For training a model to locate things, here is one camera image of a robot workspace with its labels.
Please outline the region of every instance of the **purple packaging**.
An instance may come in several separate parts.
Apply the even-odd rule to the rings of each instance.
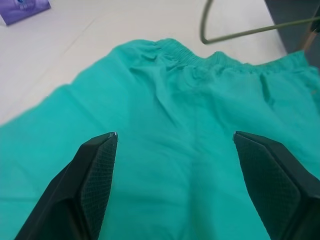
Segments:
[[[49,0],[0,0],[0,24],[10,25],[47,9]]]

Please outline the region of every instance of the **dark floor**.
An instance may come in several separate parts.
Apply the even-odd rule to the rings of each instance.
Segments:
[[[320,0],[265,0],[275,24],[312,18]],[[304,33],[307,24],[279,29],[279,34],[288,53],[293,53]],[[320,34],[305,53],[309,63],[320,69]]]

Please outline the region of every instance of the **teal fabric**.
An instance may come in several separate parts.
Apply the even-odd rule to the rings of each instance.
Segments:
[[[119,135],[100,240],[267,240],[234,131],[283,143],[320,177],[320,84],[302,52],[263,65],[173,39],[118,46],[0,128],[0,239],[88,139]]]

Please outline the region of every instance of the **elastic waistband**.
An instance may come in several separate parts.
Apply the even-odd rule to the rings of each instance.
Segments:
[[[225,68],[229,67],[243,72],[280,72],[309,66],[303,51],[291,53],[283,58],[265,64],[251,65],[248,63],[241,63],[221,51],[217,51],[207,58],[199,57],[183,44],[172,38],[159,40],[156,44],[166,52],[166,54],[175,58],[181,64],[199,66],[206,69],[221,65]]]

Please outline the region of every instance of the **white tabletop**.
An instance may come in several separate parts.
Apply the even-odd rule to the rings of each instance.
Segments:
[[[199,39],[206,0],[52,0],[52,9],[0,26],[0,124],[37,105],[110,50],[134,39],[175,38],[195,54],[223,51],[244,63],[286,55],[278,33],[211,45]],[[207,37],[273,25],[264,0],[215,0]]]

